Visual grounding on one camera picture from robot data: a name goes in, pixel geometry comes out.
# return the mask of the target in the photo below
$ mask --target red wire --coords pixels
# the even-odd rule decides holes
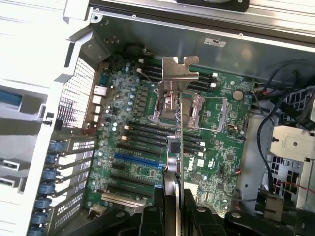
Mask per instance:
[[[290,185],[293,185],[293,186],[298,187],[298,188],[302,188],[302,189],[304,189],[304,190],[306,190],[306,191],[310,191],[311,193],[315,194],[315,191],[314,191],[314,190],[311,190],[311,189],[309,189],[309,188],[306,188],[306,187],[301,186],[301,185],[296,184],[296,183],[290,183],[290,182],[282,181],[282,182],[277,183],[277,185],[280,184],[280,183],[290,184]]]

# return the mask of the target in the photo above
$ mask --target label sticker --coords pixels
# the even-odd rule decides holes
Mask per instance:
[[[206,38],[204,44],[223,48],[226,45],[226,42],[217,39]]]

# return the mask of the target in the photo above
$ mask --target blue pcie slot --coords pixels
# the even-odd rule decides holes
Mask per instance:
[[[149,160],[141,159],[138,157],[127,156],[127,155],[123,155],[123,154],[119,154],[119,153],[115,153],[114,158],[119,159],[119,160],[124,160],[124,161],[130,161],[130,162],[145,165],[145,166],[151,166],[151,167],[154,167],[157,169],[162,169],[165,167],[165,165],[160,164],[160,163],[155,162],[155,161],[149,161]]]

